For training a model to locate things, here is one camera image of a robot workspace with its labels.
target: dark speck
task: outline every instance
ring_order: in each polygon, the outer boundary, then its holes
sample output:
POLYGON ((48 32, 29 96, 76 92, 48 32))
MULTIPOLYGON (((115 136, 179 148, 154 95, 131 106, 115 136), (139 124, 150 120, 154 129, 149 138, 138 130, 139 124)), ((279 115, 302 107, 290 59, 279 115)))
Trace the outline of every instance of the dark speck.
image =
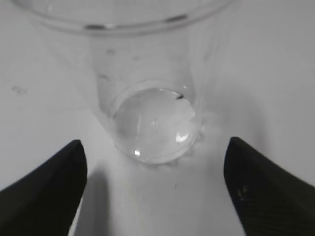
POLYGON ((86 30, 104 30, 105 26, 102 26, 102 25, 87 25, 84 28, 86 30))
POLYGON ((107 75, 99 75, 99 78, 102 80, 110 81, 109 77, 107 75))
POLYGON ((166 22, 174 22, 174 21, 181 21, 186 19, 188 16, 187 15, 180 15, 180 16, 175 16, 175 17, 171 17, 166 19, 166 22))
POLYGON ((179 96, 176 98, 176 100, 179 100, 179 99, 182 99, 182 98, 184 98, 184 95, 179 95, 179 96))
POLYGON ((114 49, 110 48, 110 49, 106 50, 106 53, 109 54, 109 55, 115 55, 116 51, 114 49))
POLYGON ((14 85, 12 87, 12 91, 15 92, 18 95, 25 95, 28 93, 28 90, 26 88, 21 88, 19 86, 14 85))

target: clear plastic cup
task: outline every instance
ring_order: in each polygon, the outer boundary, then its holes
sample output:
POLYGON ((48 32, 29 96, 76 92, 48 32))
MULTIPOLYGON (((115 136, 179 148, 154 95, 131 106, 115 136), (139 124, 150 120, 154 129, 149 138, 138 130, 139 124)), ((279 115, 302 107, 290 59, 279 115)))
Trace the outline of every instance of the clear plastic cup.
POLYGON ((239 0, 11 0, 126 156, 166 163, 192 147, 239 0))

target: cup rim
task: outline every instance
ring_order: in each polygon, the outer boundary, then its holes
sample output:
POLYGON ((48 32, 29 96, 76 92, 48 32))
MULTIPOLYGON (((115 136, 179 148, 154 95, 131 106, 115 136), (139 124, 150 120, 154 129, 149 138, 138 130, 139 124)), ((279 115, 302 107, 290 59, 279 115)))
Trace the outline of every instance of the cup rim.
POLYGON ((56 17, 34 9, 29 1, 11 0, 20 10, 26 12, 46 27, 71 34, 93 34, 98 36, 144 35, 173 30, 213 17, 238 1, 240 0, 214 0, 200 9, 170 18, 120 25, 106 23, 91 24, 84 21, 56 17))

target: white background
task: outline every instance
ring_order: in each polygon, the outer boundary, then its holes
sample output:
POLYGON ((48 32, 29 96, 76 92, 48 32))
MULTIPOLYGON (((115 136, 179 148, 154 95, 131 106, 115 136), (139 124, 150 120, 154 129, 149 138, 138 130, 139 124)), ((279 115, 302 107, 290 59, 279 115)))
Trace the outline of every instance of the white background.
POLYGON ((0 189, 81 139, 89 175, 106 173, 114 235, 238 236, 222 178, 230 136, 315 185, 315 1, 245 0, 238 20, 209 101, 212 135, 154 169, 115 151, 36 30, 1 1, 0 189))

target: cup bottom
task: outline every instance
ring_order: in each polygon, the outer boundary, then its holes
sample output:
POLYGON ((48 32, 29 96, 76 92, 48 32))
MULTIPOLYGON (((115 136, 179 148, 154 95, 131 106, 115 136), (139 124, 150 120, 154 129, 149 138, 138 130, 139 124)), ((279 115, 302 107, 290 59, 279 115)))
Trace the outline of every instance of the cup bottom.
POLYGON ((190 102, 164 88, 148 88, 127 97, 111 120, 116 147, 147 164, 180 157, 192 146, 199 130, 190 102))

